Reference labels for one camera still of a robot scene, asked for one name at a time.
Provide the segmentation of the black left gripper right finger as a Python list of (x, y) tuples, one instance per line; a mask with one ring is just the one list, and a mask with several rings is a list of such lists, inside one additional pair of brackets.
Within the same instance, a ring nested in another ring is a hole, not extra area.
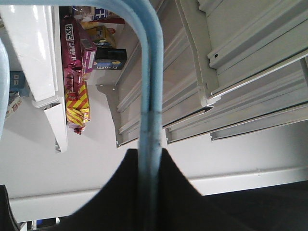
[(308, 182), (202, 196), (163, 149), (156, 229), (306, 231)]

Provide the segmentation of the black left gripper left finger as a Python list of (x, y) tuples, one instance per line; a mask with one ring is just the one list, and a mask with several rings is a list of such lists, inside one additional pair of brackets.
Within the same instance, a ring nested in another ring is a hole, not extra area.
[(56, 231), (135, 231), (138, 151), (128, 149), (103, 188)]

